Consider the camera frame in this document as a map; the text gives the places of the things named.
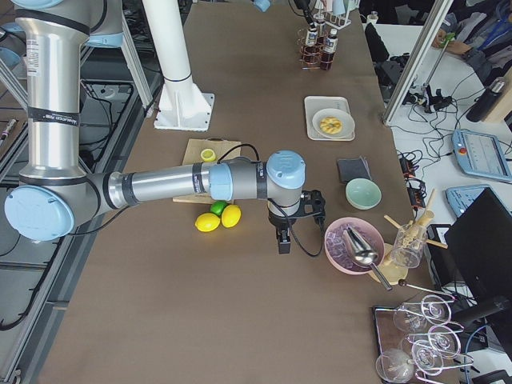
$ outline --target blue lanyard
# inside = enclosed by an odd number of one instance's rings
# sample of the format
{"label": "blue lanyard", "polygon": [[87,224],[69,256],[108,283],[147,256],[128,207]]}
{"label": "blue lanyard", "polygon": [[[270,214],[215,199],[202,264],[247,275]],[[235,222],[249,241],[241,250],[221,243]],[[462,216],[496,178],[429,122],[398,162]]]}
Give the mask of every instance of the blue lanyard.
{"label": "blue lanyard", "polygon": [[506,18],[499,21],[499,23],[493,28],[493,30],[490,32],[489,36],[487,36],[486,40],[483,42],[483,44],[480,45],[478,48],[479,50],[483,50],[487,48],[489,44],[491,44],[494,40],[497,38],[500,38],[504,34],[506,34],[509,30],[512,30],[512,25],[509,24],[508,26],[505,26],[505,24],[508,23],[508,20]]}

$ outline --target scoop handle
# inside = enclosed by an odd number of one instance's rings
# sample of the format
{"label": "scoop handle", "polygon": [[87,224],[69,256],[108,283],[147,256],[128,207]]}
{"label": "scoop handle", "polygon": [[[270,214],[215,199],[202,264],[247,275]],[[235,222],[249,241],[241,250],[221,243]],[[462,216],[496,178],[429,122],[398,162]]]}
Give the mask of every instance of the scoop handle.
{"label": "scoop handle", "polygon": [[387,281],[386,276],[382,274],[379,268],[375,265],[374,262],[370,264],[371,270],[374,272],[375,276],[377,276],[378,280],[384,285],[384,288],[386,288],[387,291],[390,291],[393,289],[390,282]]}

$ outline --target white tray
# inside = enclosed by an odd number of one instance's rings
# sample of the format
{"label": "white tray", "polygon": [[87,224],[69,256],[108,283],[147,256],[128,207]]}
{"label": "white tray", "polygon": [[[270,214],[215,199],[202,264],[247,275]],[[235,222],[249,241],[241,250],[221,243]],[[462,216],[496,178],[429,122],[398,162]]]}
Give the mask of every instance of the white tray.
{"label": "white tray", "polygon": [[313,128],[313,123],[311,119],[314,114],[318,111],[323,110],[324,108],[336,108],[338,110],[343,110],[350,114],[349,103],[346,98],[342,97],[327,97],[327,96],[308,96],[304,98],[304,110],[306,111],[306,131],[307,137],[311,140],[323,140],[326,142],[351,142],[355,139],[355,130],[351,136],[347,138],[325,138],[320,135]]}

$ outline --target metal scoop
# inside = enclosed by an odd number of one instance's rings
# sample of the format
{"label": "metal scoop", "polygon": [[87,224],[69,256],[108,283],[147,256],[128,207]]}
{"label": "metal scoop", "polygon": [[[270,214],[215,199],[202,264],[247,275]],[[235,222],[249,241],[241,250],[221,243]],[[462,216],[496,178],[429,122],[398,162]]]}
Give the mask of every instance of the metal scoop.
{"label": "metal scoop", "polygon": [[347,228],[343,234],[345,243],[349,247],[349,255],[352,260],[362,267],[370,267],[377,276],[378,280],[384,285],[386,290],[392,290],[390,282],[387,281],[386,276],[375,265],[378,258],[378,253],[372,248],[370,244],[361,236],[359,232],[352,228]]}

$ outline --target green bowl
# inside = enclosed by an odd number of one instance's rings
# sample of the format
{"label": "green bowl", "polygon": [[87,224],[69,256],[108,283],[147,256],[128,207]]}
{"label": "green bowl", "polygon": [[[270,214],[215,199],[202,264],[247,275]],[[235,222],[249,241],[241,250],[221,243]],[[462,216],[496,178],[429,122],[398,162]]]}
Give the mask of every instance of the green bowl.
{"label": "green bowl", "polygon": [[366,178],[350,180],[345,193],[348,202],[358,210],[369,210],[379,204],[382,198],[378,185]]}

